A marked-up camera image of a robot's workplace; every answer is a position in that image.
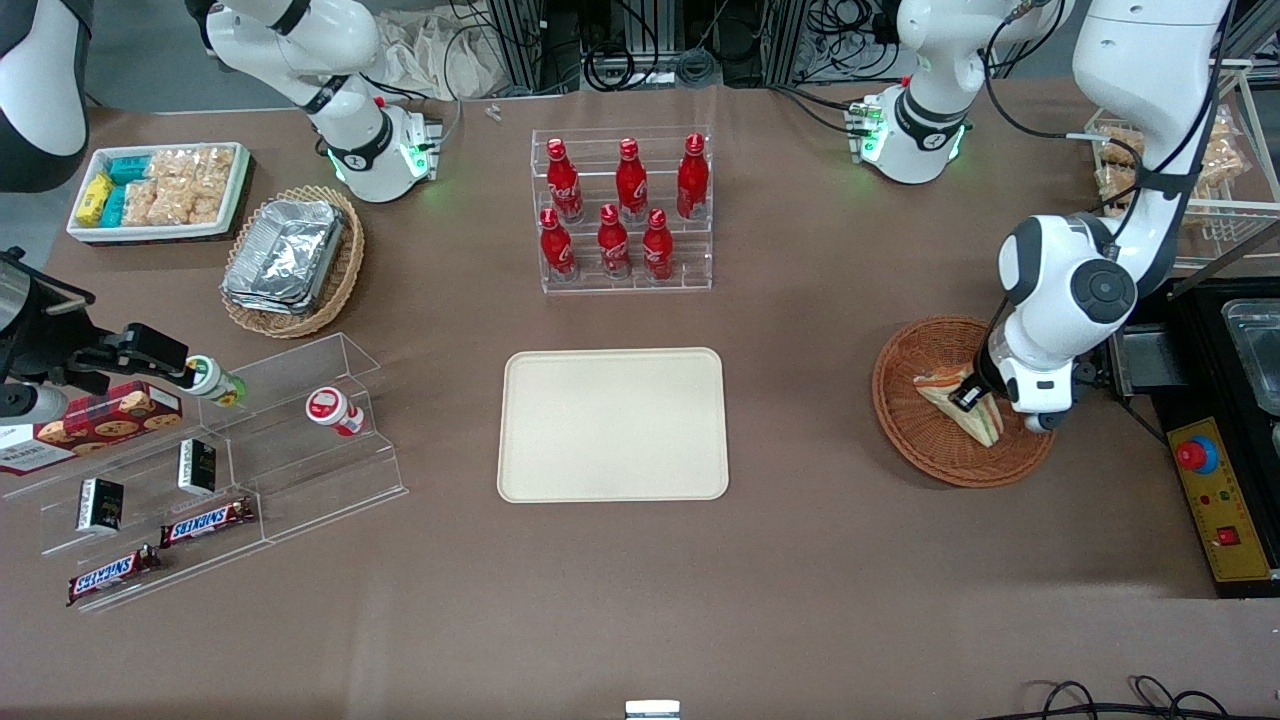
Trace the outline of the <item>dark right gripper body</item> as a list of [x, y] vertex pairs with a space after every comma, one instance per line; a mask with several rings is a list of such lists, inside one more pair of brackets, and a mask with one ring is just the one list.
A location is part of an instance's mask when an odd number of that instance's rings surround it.
[[105, 392], [125, 366], [114, 334], [88, 315], [96, 296], [33, 269], [24, 254], [3, 251], [3, 391], [50, 383]]

